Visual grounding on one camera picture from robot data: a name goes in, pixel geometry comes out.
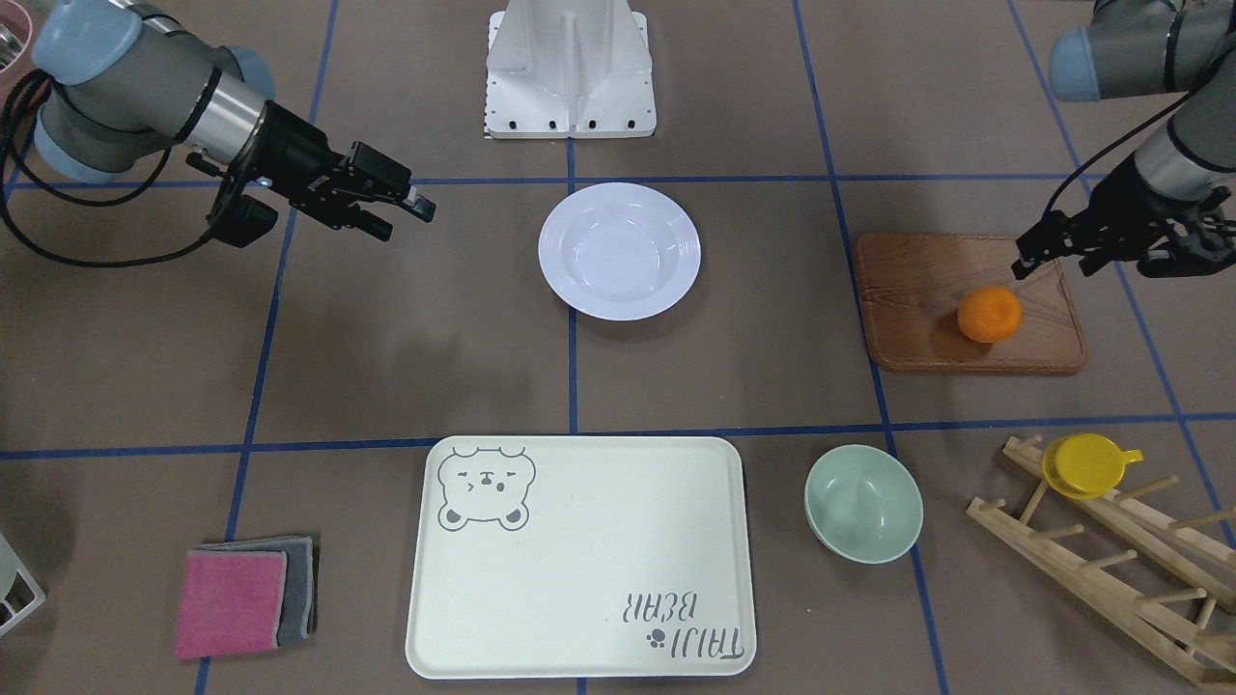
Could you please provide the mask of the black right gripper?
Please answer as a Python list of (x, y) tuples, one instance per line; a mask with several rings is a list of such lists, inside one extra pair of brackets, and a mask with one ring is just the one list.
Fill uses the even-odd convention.
[(274, 194), (328, 228), (388, 242), (392, 224), (362, 209), (371, 202), (393, 204), (424, 223), (435, 219), (436, 203), (418, 193), (408, 167), (363, 142), (336, 153), (325, 132), (277, 101), (266, 101), (247, 153), (256, 155), (256, 173)]

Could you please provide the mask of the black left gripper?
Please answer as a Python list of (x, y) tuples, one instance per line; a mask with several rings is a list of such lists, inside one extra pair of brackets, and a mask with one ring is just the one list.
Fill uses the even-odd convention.
[(1020, 235), (1011, 272), (1023, 281), (1042, 263), (1077, 257), (1082, 276), (1094, 276), (1098, 265), (1140, 258), (1173, 214), (1174, 199), (1149, 185), (1135, 160), (1122, 161), (1099, 181), (1085, 209), (1073, 216), (1044, 214)]

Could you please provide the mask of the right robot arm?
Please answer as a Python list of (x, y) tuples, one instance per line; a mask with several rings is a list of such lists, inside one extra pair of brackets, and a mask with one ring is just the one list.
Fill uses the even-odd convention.
[(35, 114), (35, 148), (59, 176), (101, 185), (135, 163), (185, 147), (185, 162), (220, 181), (198, 250), (242, 249), (278, 211), (247, 194), (260, 183), (334, 230), (388, 241), (392, 225), (366, 209), (392, 204), (424, 223), (435, 204), (405, 166), (362, 142), (337, 153), (328, 136), (274, 101), (265, 59), (239, 45), (206, 45), (159, 7), (133, 1), (47, 1), (27, 47), (35, 67), (2, 105), (2, 161), (27, 164), (16, 129)]

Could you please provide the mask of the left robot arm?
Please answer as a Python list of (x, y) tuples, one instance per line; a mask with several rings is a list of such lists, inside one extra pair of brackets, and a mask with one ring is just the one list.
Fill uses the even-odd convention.
[(1210, 276), (1234, 266), (1222, 215), (1235, 171), (1231, 1), (1096, 1), (1086, 26), (1056, 40), (1048, 87), (1060, 101), (1173, 96), (1138, 125), (1146, 140), (1094, 185), (1077, 214), (1047, 202), (1017, 237), (1011, 271), (1077, 257), (1082, 273), (1135, 263), (1148, 278)]

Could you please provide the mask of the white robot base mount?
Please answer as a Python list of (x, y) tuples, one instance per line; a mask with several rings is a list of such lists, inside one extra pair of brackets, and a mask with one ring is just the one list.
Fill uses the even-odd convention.
[(627, 1), (510, 1), (489, 14), (487, 49), (489, 139), (658, 131), (648, 19)]

